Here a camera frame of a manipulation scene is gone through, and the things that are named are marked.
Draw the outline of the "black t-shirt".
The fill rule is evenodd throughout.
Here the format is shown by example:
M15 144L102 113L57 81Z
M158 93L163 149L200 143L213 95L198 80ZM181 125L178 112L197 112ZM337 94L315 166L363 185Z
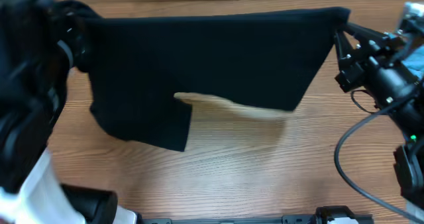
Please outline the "black t-shirt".
M344 7L106 19L79 1L89 37L90 111L112 137L184 151L192 108L177 93L293 111L333 47Z

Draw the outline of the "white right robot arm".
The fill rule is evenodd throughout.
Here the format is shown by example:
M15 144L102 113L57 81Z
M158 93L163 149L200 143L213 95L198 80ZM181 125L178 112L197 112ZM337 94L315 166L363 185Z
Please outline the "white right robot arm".
M406 136L394 151L401 195L423 207L423 82L403 61L417 49L419 31L406 36L381 33L353 23L335 31L339 63L336 81L345 92L363 87L376 107L397 107L387 114Z

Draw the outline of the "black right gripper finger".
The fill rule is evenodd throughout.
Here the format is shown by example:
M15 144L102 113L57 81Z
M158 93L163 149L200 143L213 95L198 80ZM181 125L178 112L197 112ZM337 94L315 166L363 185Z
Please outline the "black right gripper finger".
M368 42L369 40L373 40L376 43L380 43L386 37L384 33L362 27L354 23L345 24L343 26L343 30L359 42Z
M338 60L346 60L351 58L351 51L353 49L351 43L348 41L345 32L337 30L334 35L335 48Z

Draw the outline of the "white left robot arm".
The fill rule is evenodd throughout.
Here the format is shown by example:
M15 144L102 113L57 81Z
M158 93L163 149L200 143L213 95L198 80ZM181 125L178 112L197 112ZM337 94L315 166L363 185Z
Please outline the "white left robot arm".
M70 70L91 60L75 1L1 4L1 222L130 223L142 216L113 191L61 183L48 139L64 109Z

